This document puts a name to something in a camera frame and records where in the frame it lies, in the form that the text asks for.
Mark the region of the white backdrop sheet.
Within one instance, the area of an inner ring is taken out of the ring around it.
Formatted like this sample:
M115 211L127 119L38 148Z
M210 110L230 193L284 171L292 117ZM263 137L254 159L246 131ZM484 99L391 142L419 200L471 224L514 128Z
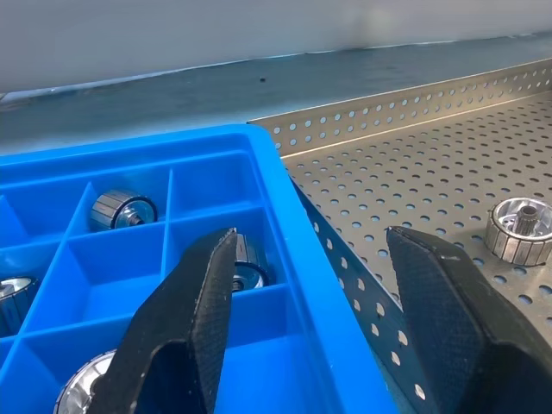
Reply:
M552 0L0 0L0 92L549 29Z

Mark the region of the blue compartment tray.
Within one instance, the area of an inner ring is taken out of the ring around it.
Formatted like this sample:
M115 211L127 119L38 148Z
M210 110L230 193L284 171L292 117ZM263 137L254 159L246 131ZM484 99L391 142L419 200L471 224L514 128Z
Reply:
M150 198L158 221L91 231L110 190ZM252 125L0 156L0 279L40 281L18 333L0 337L0 414L53 414L186 248L228 227L263 246L270 284L232 299L215 414L398 414L272 140Z

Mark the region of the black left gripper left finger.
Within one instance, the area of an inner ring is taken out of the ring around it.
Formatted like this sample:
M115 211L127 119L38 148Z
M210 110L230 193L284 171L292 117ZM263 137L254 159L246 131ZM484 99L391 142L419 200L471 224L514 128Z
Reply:
M135 312L88 414L214 414L237 231L199 237Z

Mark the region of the perforated metal tray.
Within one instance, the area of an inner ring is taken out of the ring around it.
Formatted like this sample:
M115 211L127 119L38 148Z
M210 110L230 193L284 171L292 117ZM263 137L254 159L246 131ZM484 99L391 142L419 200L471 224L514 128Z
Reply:
M552 254L485 247L489 210L552 204L552 59L262 117L367 342L417 414L437 414L386 245L401 225L462 248L552 344Z

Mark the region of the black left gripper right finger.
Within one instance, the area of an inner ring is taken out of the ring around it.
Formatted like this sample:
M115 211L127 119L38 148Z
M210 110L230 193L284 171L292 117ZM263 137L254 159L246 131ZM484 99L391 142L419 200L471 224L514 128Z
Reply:
M401 226L386 242L438 414L552 414L552 346L466 252Z

